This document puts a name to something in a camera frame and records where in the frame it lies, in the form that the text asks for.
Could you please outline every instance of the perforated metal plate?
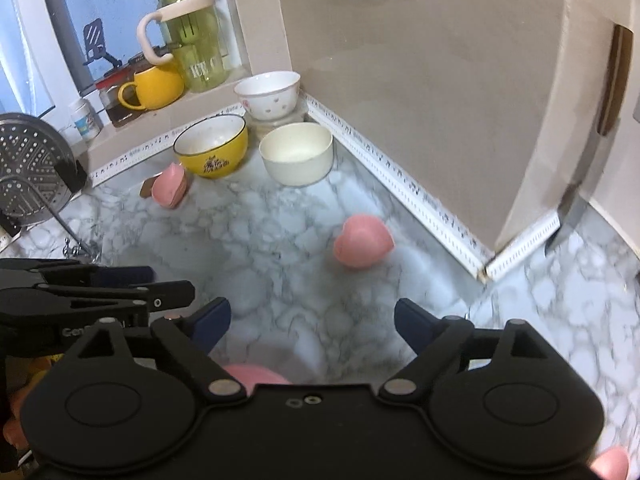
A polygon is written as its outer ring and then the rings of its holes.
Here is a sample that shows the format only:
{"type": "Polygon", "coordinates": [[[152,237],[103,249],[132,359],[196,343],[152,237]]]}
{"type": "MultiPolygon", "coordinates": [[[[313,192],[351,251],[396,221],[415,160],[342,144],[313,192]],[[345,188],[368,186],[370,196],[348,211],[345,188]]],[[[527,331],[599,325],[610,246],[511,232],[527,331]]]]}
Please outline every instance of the perforated metal plate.
{"type": "MultiPolygon", "coordinates": [[[[74,161],[66,140],[46,122],[26,114],[0,114],[0,176],[18,174],[28,179],[60,211],[71,191],[54,165],[74,161]]],[[[29,226],[43,222],[51,213],[36,195],[20,182],[0,184],[0,210],[29,226]]]]}

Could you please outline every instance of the marble countertop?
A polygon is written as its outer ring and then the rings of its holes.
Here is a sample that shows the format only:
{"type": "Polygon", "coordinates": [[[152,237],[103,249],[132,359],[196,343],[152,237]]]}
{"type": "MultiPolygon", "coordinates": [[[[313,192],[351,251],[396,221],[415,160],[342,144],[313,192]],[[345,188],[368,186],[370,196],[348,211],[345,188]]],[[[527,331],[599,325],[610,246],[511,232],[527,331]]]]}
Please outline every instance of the marble countertop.
{"type": "MultiPolygon", "coordinates": [[[[150,265],[159,280],[191,280],[196,306],[229,298],[232,325],[212,352],[221,364],[265,365],[292,382],[369,382],[375,387],[414,354],[393,327],[407,297],[438,317],[479,327],[527,319],[594,388],[607,412],[600,448],[627,447],[637,475],[640,431],[638,260],[593,211],[545,257],[543,250],[498,283],[482,286],[341,146],[332,172],[303,189],[266,174],[252,148],[239,171],[197,178],[176,210],[138,191],[172,161],[163,152],[73,201],[62,216],[100,240],[102,263],[150,265]],[[332,256],[344,220],[382,218],[396,249],[354,272],[332,256]]],[[[52,221],[2,256],[60,258],[52,221]]]]}

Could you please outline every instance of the black logo on yellow bowl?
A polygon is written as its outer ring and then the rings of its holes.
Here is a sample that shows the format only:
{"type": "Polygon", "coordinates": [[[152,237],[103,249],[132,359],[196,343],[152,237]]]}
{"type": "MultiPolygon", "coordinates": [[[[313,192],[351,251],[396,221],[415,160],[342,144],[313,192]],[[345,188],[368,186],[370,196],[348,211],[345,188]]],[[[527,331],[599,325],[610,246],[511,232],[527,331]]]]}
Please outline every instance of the black logo on yellow bowl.
{"type": "Polygon", "coordinates": [[[217,158],[215,155],[210,156],[204,163],[204,172],[211,173],[212,171],[221,170],[229,165],[229,161],[224,158],[217,158]]]}

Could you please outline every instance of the white bowl with heart pattern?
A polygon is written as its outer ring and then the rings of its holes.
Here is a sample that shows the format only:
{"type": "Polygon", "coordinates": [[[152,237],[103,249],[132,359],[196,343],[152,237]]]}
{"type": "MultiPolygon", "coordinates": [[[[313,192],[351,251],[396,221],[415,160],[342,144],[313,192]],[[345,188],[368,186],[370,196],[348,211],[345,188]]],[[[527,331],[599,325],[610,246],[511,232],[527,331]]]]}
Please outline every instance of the white bowl with heart pattern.
{"type": "Polygon", "coordinates": [[[259,121],[286,117],[296,107],[300,74],[281,70],[243,79],[234,88],[244,109],[259,121]]]}

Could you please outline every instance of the small white bottle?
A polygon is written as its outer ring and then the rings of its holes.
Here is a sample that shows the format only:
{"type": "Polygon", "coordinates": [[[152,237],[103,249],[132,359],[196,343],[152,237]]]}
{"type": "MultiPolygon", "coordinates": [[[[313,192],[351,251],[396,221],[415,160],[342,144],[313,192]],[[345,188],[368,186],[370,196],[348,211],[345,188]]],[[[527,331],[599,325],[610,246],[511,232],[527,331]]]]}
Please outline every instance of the small white bottle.
{"type": "Polygon", "coordinates": [[[100,133],[100,126],[95,119],[94,111],[86,99],[79,98],[69,105],[71,120],[76,124],[78,132],[85,140],[94,139],[100,133]]]}

